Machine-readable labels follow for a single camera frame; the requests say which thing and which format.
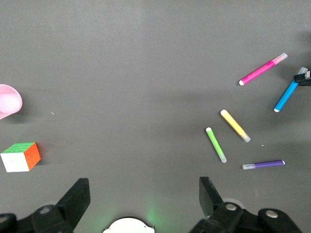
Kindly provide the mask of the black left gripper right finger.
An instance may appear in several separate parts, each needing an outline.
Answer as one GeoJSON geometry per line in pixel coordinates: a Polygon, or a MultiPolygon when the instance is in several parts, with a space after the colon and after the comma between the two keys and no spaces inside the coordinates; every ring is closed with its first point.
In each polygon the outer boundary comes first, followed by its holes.
{"type": "Polygon", "coordinates": [[[209,177],[199,178],[199,202],[206,219],[191,233],[300,233],[283,211],[263,208],[254,215],[233,202],[225,202],[209,177]]]}

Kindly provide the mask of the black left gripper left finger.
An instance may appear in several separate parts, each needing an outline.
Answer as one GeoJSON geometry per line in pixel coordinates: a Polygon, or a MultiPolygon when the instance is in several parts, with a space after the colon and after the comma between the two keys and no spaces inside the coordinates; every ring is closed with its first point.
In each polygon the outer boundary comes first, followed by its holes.
{"type": "Polygon", "coordinates": [[[13,213],[0,215],[2,233],[72,233],[90,205],[89,179],[77,182],[55,205],[45,205],[18,220],[13,213]]]}

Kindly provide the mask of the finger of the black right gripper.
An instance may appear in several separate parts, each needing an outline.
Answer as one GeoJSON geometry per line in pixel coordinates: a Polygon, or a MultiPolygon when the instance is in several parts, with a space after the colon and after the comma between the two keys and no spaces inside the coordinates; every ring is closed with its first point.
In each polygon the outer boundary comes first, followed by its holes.
{"type": "Polygon", "coordinates": [[[299,86],[311,86],[311,71],[308,70],[304,74],[294,75],[294,82],[299,86]]]}

